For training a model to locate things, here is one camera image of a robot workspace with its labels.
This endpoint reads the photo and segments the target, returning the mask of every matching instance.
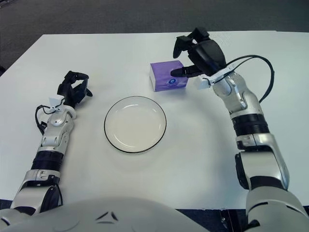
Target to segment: silver metal arm segment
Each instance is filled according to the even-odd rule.
[[[249,190],[247,231],[308,231],[308,215],[297,197],[287,191],[289,172],[257,97],[235,72],[213,90],[230,113],[242,150],[235,160],[239,183]]]
[[[51,107],[37,107],[36,114],[43,108],[50,117],[47,123],[40,124],[36,115],[42,140],[11,208],[0,210],[0,230],[29,216],[58,207],[59,198],[62,203],[58,186],[60,168],[69,143],[69,134],[73,129],[73,119],[76,118],[74,107],[86,95],[92,97],[87,89],[88,78],[86,74],[69,71],[58,87],[57,96],[49,99]],[[77,80],[82,80],[82,83],[73,88],[71,85]]]

